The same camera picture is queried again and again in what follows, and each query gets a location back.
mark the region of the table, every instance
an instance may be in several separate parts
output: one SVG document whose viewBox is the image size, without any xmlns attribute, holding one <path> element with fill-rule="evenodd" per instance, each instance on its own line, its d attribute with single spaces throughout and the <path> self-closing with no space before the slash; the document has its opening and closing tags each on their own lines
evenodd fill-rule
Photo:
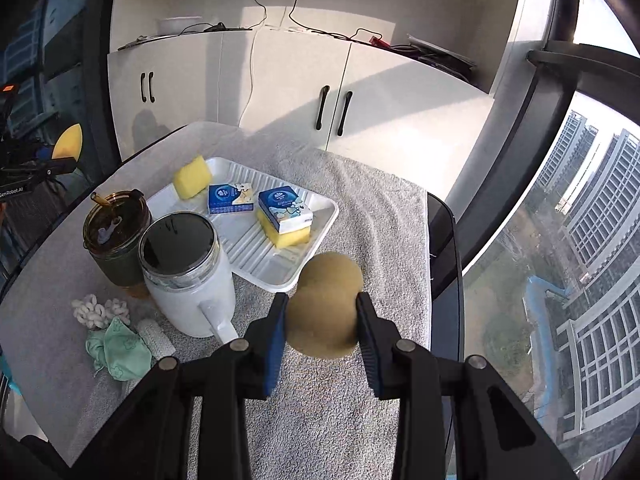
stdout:
<svg viewBox="0 0 640 480">
<path fill-rule="evenodd" d="M 193 123 L 126 162 L 98 186 L 103 195 L 137 187 L 149 197 L 197 153 L 222 156 L 336 200 L 340 214 L 319 251 L 340 251 L 364 272 L 380 316 L 402 336 L 430 346 L 431 301 L 427 193 L 380 170 L 286 137 L 248 134 L 217 123 Z M 87 198 L 43 243 L 0 304 L 0 343 L 16 382 L 44 433 L 71 464 L 121 400 L 122 384 L 94 377 L 84 351 L 86 330 L 70 302 L 124 294 L 82 247 Z M 234 277 L 239 333 L 264 316 L 272 294 Z M 217 347 L 174 329 L 150 300 L 129 300 L 132 323 L 154 317 L 186 361 Z M 370 392 L 359 350 L 321 361 L 287 347 L 280 383 L 268 402 L 246 407 L 256 478 L 388 478 L 397 428 L 397 401 Z"/>
</svg>

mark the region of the metal screw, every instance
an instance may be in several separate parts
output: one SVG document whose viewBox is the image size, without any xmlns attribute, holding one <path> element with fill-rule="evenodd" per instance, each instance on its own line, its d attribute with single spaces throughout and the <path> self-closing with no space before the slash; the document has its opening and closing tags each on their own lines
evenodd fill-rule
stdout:
<svg viewBox="0 0 640 480">
<path fill-rule="evenodd" d="M 161 370 L 173 370 L 177 365 L 178 360 L 175 357 L 163 357 L 158 363 Z"/>
<path fill-rule="evenodd" d="M 472 365 L 473 368 L 478 368 L 482 370 L 486 367 L 486 359 L 481 355 L 472 355 L 469 359 L 467 359 L 468 363 Z"/>
<path fill-rule="evenodd" d="M 413 352 L 415 350 L 415 343 L 410 339 L 401 339 L 396 343 L 396 347 L 402 352 Z"/>
<path fill-rule="evenodd" d="M 249 342 L 246 339 L 238 338 L 234 339 L 229 345 L 234 352 L 244 352 L 249 348 Z"/>
</svg>

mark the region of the mug handle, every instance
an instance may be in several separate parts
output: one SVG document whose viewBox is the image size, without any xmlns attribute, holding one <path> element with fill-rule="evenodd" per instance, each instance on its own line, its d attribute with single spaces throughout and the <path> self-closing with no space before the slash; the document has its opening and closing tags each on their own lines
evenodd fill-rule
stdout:
<svg viewBox="0 0 640 480">
<path fill-rule="evenodd" d="M 198 308 L 201 313 L 204 314 L 204 317 L 207 318 L 207 321 L 209 321 L 213 335 L 216 336 L 216 339 L 223 345 L 234 339 L 238 339 L 238 332 L 236 332 L 236 329 L 231 324 L 231 320 L 220 313 L 215 303 L 212 301 L 203 301 L 198 304 Z"/>
</svg>

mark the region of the red object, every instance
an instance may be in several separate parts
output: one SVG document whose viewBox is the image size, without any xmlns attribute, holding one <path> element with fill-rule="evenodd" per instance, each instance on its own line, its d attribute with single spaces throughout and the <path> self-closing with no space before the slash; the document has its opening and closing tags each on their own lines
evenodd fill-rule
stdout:
<svg viewBox="0 0 640 480">
<path fill-rule="evenodd" d="M 379 40 L 375 36 L 371 37 L 371 39 L 369 40 L 369 43 L 372 44 L 373 46 L 383 46 L 385 48 L 389 48 L 391 46 L 391 44 L 387 43 L 386 41 Z"/>
</svg>

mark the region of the white container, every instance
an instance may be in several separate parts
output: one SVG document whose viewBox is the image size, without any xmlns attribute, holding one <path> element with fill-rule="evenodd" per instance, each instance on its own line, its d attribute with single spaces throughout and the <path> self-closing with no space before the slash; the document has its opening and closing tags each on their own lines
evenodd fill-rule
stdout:
<svg viewBox="0 0 640 480">
<path fill-rule="evenodd" d="M 194 211 L 206 216 L 220 237 L 233 273 L 268 292 L 287 292 L 296 285 L 300 270 L 316 254 L 337 218 L 337 203 L 328 197 L 226 158 L 210 158 L 207 165 L 213 175 L 212 184 L 249 182 L 256 197 L 266 189 L 291 186 L 314 213 L 308 243 L 276 249 L 256 218 L 255 209 L 259 207 L 257 200 L 253 211 L 209 215 L 207 189 L 193 198 L 180 200 L 174 185 L 169 184 L 146 201 L 151 214 L 154 218 L 159 218 L 175 211 Z"/>
<path fill-rule="evenodd" d="M 156 220 L 140 238 L 138 258 L 149 293 L 180 332 L 215 335 L 222 344 L 238 338 L 231 266 L 206 218 L 178 212 Z"/>
<path fill-rule="evenodd" d="M 156 20 L 158 22 L 158 36 L 170 36 L 180 34 L 185 28 L 196 23 L 203 23 L 202 16 L 177 16 L 176 18 L 165 18 Z"/>
</svg>

